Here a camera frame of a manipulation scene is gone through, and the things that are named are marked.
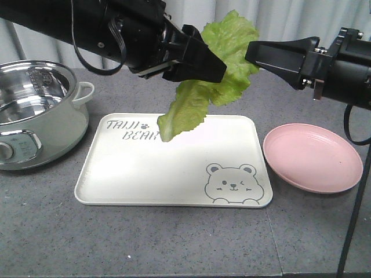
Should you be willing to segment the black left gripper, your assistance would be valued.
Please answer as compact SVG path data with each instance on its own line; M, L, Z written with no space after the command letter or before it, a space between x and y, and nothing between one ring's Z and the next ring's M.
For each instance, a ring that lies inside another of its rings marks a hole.
M117 14L132 73L150 78L161 72L168 81L220 83L227 66L193 25L175 26L164 1L108 1Z

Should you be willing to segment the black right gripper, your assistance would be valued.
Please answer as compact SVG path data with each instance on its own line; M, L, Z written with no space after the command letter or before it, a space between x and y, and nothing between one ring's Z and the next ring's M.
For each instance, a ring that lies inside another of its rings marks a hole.
M245 60L279 76L296 90L310 86L314 100L363 101L362 37L359 30L341 28L328 49L317 47L317 36L284 42L252 41Z

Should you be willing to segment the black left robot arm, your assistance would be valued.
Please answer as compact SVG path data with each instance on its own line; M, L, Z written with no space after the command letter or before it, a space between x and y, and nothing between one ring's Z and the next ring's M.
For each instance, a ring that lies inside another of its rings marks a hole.
M127 66L139 77L221 82L226 65L192 25L176 26L164 1L2 1L1 17Z

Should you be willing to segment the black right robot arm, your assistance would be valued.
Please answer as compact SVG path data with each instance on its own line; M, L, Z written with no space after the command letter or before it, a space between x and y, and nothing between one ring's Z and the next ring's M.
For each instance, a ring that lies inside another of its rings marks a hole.
M279 76L295 90L310 87L313 98L331 98L370 109L370 42L362 33L341 28L333 43L320 47L320 38L295 41L253 41L245 59Z

